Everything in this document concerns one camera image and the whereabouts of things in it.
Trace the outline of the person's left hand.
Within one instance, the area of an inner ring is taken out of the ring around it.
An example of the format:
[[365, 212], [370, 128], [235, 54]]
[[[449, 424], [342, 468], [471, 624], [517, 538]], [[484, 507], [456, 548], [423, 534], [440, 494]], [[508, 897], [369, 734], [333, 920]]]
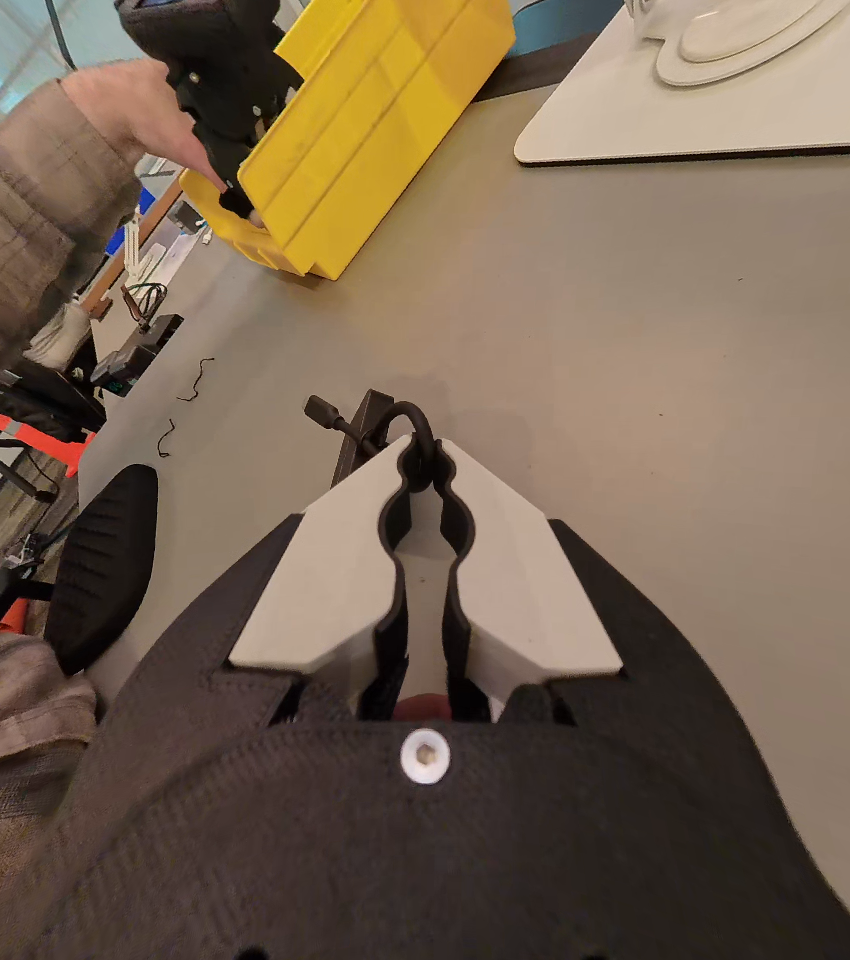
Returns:
[[202, 174], [220, 193], [226, 190], [193, 132], [191, 115], [179, 108], [163, 63], [147, 56], [110, 62], [73, 71], [59, 84], [131, 167], [151, 155]]

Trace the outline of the person's plaid shirt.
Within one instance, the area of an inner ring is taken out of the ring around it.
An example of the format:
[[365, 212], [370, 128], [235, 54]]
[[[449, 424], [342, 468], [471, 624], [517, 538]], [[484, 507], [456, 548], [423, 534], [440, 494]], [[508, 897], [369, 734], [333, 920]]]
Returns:
[[0, 631], [0, 882], [19, 870], [57, 810], [96, 729], [96, 695], [50, 645]]

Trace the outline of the person's left forearm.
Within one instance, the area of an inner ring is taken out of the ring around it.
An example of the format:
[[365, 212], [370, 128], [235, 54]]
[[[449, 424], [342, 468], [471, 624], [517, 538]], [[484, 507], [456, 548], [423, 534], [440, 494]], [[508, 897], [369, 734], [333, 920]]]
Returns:
[[57, 80], [0, 122], [0, 370], [92, 276], [141, 193]]

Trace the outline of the black orange tool stand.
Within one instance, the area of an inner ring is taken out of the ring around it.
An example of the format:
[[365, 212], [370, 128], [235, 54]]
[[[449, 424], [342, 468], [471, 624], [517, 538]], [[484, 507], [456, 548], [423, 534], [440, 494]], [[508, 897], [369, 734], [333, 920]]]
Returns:
[[[26, 359], [0, 372], [0, 448], [43, 453], [73, 478], [105, 421], [93, 390], [64, 373]], [[0, 474], [13, 476], [1, 463]]]

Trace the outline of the black adapter hub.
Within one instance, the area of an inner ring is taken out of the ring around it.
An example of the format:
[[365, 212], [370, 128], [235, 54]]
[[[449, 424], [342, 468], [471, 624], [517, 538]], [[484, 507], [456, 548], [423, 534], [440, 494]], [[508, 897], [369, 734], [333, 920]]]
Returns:
[[412, 427], [411, 467], [408, 474], [410, 490], [418, 494], [431, 485], [437, 443], [426, 415], [415, 404], [398, 401], [390, 394], [370, 389], [350, 420], [340, 414], [331, 402], [315, 394], [306, 399], [303, 411], [315, 424], [345, 437], [338, 454], [332, 487], [385, 450], [390, 426], [398, 419], [408, 420]]

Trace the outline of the yellow plastic bin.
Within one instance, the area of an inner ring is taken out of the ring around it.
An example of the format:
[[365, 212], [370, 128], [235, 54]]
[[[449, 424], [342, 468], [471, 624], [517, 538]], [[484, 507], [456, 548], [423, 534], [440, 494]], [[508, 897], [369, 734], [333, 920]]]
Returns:
[[304, 83], [240, 167], [262, 226], [179, 176], [248, 259], [336, 281], [515, 42], [506, 1], [314, 1], [277, 52]]

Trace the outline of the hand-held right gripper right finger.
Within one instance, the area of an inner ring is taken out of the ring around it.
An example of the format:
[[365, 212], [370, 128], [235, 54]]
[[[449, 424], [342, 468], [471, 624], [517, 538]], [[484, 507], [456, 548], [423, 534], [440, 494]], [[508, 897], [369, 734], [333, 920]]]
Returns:
[[447, 439], [433, 487], [455, 553], [442, 618], [452, 714], [489, 715], [522, 686], [617, 675], [623, 661], [546, 515]]

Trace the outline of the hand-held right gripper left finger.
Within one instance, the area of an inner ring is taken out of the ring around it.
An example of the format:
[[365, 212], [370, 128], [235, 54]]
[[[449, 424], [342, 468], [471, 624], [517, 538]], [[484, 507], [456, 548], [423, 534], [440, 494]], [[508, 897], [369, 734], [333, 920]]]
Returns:
[[359, 718], [390, 718], [407, 673], [406, 578], [418, 444], [391, 444], [312, 502], [229, 656], [325, 684]]

